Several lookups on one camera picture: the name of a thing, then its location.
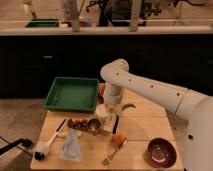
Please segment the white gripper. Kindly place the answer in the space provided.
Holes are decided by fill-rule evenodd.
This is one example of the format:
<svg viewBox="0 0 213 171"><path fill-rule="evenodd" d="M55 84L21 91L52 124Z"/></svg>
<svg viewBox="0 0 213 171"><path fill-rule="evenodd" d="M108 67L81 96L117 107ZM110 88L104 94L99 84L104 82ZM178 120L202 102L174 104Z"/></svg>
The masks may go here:
<svg viewBox="0 0 213 171"><path fill-rule="evenodd" d="M107 120L111 121L115 116L118 115L118 112L114 106L121 103L123 98L123 89L118 86L107 84L104 90L104 104L106 107L106 112L108 114Z"/></svg>

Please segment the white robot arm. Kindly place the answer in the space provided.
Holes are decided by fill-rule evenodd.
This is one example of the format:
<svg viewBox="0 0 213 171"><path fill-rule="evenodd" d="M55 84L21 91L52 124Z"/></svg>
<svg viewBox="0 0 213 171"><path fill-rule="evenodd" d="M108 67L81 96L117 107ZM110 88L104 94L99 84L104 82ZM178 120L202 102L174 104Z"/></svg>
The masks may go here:
<svg viewBox="0 0 213 171"><path fill-rule="evenodd" d="M124 59L104 65L100 75L106 84L107 105L119 104L126 88L187 120L184 168L213 171L213 96L133 75Z"/></svg>

